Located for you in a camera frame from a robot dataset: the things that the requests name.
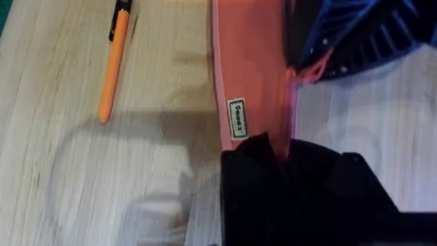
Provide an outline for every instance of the blue object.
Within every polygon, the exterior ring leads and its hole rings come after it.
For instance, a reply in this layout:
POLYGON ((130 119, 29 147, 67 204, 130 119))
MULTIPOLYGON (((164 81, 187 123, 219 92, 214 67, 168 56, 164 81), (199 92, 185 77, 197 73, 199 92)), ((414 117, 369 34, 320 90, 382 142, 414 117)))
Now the blue object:
POLYGON ((435 0, 297 0, 286 20, 288 65, 305 68, 334 49, 322 79, 375 68, 423 43, 437 47, 435 0))

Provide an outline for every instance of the orange pen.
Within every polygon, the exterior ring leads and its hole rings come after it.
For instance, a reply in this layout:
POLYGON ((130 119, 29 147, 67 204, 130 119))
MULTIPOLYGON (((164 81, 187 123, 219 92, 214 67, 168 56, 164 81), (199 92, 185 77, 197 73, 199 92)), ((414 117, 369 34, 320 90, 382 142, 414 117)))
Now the orange pen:
POLYGON ((118 72, 122 62, 124 40, 128 32, 129 13, 132 7, 132 0, 117 0, 114 16, 109 33, 109 40, 112 41, 111 54, 109 55, 107 75, 104 80, 102 99, 98 117, 100 122, 105 123, 111 116, 112 106, 117 87, 118 72))

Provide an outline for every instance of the label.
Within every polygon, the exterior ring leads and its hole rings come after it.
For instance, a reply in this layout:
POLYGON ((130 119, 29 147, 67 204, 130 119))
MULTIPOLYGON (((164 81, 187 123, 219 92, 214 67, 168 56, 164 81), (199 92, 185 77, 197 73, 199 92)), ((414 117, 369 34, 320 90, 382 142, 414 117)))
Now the label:
POLYGON ((249 137, 247 133, 246 112, 244 111, 244 98, 227 101, 232 140, 243 140, 249 137))

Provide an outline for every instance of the pen clip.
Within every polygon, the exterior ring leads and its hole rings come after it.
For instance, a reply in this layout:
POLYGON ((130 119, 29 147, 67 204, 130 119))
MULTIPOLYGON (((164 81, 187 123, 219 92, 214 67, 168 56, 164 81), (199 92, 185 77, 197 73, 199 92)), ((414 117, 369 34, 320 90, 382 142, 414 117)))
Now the pen clip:
POLYGON ((132 0, 117 0, 115 3, 114 15, 112 16, 111 30, 109 30, 109 41, 112 42, 115 34, 115 27, 117 26, 117 16, 120 10, 130 12, 132 7, 132 0))

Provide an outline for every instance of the wooden table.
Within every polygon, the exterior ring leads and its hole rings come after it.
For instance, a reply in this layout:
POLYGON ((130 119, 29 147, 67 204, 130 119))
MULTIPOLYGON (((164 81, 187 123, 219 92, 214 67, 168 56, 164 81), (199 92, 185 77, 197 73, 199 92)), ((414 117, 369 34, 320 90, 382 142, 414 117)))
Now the wooden table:
MULTIPOLYGON (((113 8, 14 0, 0 39, 2 245, 220 241, 208 1, 136 1, 114 114, 101 125, 113 8)), ((361 152, 402 210, 437 210, 436 69, 424 47, 306 85, 297 136, 361 152)))
POLYGON ((135 1, 101 125, 114 6, 13 2, 0 41, 2 245, 182 244, 198 174, 218 176, 208 1, 135 1))

